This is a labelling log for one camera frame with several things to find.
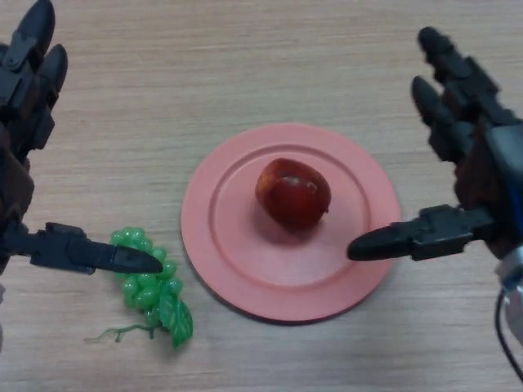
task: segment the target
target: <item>wooden table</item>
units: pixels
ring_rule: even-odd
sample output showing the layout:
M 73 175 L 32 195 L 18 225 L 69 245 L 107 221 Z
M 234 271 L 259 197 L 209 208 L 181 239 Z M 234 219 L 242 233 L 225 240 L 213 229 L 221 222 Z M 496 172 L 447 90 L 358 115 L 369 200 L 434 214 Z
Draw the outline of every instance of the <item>wooden table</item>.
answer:
M 1 38 L 31 0 L 0 3 Z M 179 263 L 194 338 L 85 337 L 141 321 L 108 274 L 13 259 L 0 282 L 2 392 L 516 391 L 493 330 L 494 258 L 478 243 L 403 260 L 364 304 L 306 327 L 255 323 L 211 298 L 184 257 L 179 211 L 200 160 L 242 130 L 298 121 L 339 131 L 385 167 L 405 219 L 454 203 L 409 97 L 430 75 L 416 43 L 434 25 L 523 110 L 523 2 L 498 0 L 55 0 L 69 74 L 56 128 L 32 154 L 25 222 L 81 225 L 106 241 L 141 225 Z

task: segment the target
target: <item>pink plate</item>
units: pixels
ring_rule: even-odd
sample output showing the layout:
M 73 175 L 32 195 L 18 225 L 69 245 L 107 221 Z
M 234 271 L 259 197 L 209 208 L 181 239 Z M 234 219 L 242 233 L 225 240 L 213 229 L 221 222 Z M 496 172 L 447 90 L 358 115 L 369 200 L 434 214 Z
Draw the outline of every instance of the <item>pink plate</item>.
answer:
M 321 172 L 332 202 L 309 238 L 283 231 L 261 208 L 254 188 L 275 158 Z M 309 322 L 362 301 L 392 261 L 346 258 L 352 239 L 400 219 L 386 173 L 358 145 L 310 125 L 265 125 L 212 151 L 184 197 L 181 232 L 194 269 L 222 300 L 263 319 Z

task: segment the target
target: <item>green grape bunch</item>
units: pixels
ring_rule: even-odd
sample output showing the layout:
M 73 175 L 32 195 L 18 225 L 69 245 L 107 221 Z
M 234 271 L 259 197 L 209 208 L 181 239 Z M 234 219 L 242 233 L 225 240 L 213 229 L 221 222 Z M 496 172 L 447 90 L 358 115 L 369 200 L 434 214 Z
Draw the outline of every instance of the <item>green grape bunch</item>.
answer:
M 171 333 L 172 347 L 177 349 L 193 335 L 193 319 L 180 296 L 183 283 L 176 277 L 177 264 L 167 258 L 165 248 L 153 247 L 153 242 L 140 227 L 114 231 L 110 241 L 113 245 L 149 253 L 162 263 L 163 271 L 158 274 L 116 274 L 122 280 L 123 303 L 128 308 L 144 312 L 146 326 L 111 328 L 91 341 L 98 341 L 105 334 L 115 332 L 118 334 L 116 341 L 119 341 L 123 333 L 136 328 L 149 331 L 153 338 L 154 330 L 162 327 Z

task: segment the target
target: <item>red fruit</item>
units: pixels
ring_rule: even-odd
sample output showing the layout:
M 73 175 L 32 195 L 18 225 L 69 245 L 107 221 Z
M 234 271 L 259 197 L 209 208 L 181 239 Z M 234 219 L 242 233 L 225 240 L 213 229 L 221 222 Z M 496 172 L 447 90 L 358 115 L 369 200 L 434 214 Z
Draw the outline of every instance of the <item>red fruit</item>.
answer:
M 315 169 L 277 158 L 261 172 L 256 198 L 272 219 L 292 231 L 314 228 L 329 211 L 329 183 Z

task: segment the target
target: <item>robotic hand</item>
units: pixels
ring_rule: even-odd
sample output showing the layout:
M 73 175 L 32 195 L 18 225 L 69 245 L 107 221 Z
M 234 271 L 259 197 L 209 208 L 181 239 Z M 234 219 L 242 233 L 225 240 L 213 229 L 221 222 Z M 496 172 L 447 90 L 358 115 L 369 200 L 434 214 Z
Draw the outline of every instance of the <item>robotic hand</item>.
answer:
M 79 227 L 47 223 L 30 234 L 22 223 L 34 192 L 29 151 L 43 149 L 55 125 L 51 111 L 67 74 L 67 53 L 56 45 L 50 0 L 29 9 L 11 45 L 0 44 L 0 275 L 14 255 L 33 265 L 92 274 L 96 268 L 157 273 L 162 265 L 147 253 L 87 238 Z
M 507 324 L 523 345 L 523 122 L 497 101 L 494 81 L 473 58 L 463 58 L 448 37 L 426 27 L 418 42 L 443 92 L 438 95 L 416 77 L 411 95 L 430 128 L 430 146 L 441 161 L 455 164 L 459 205 L 425 208 L 416 219 L 364 234 L 349 245 L 347 255 L 355 261 L 399 256 L 420 261 L 484 241 L 499 260 L 496 330 L 523 381 L 499 320 L 504 303 Z

